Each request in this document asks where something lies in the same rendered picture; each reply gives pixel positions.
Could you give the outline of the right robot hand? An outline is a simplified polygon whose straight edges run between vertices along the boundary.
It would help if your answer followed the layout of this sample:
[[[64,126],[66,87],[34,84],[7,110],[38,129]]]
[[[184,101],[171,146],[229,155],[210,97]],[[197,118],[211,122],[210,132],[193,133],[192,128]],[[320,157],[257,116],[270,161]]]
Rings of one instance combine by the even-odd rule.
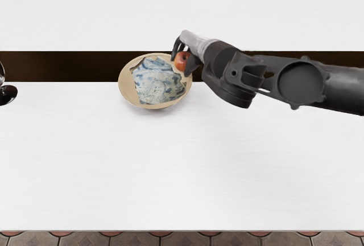
[[[204,63],[204,54],[207,48],[217,41],[217,39],[205,38],[203,36],[196,35],[193,32],[183,30],[173,45],[171,61],[174,61],[178,52],[182,51],[185,47],[188,47],[191,56],[187,60],[184,76],[189,77],[189,75],[196,70],[201,63]]]

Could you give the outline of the red apple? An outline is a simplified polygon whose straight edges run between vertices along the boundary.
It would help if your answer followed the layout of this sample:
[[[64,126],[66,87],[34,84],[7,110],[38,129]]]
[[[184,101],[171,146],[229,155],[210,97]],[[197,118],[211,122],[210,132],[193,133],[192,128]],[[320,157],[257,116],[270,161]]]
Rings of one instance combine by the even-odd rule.
[[[181,51],[176,54],[173,62],[178,71],[180,71],[180,72],[185,71],[187,61],[188,61],[190,55],[191,54],[187,51]]]

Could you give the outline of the beige plate with blue pattern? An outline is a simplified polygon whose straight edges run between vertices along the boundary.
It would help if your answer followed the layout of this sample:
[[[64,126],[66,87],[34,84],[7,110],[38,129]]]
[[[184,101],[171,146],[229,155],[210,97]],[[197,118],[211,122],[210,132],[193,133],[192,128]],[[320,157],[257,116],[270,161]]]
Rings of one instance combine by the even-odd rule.
[[[118,87],[122,96],[135,106],[163,109],[181,101],[192,82],[192,75],[185,77],[169,54],[158,52],[129,61],[119,74]]]

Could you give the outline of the wine glass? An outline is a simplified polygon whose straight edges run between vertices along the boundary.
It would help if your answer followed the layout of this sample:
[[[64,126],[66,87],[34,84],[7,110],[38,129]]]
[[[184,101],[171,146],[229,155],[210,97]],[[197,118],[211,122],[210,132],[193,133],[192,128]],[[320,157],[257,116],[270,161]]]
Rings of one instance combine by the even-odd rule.
[[[5,82],[5,69],[0,61],[0,106],[12,102],[18,94],[18,90],[15,86],[4,85],[4,82]]]

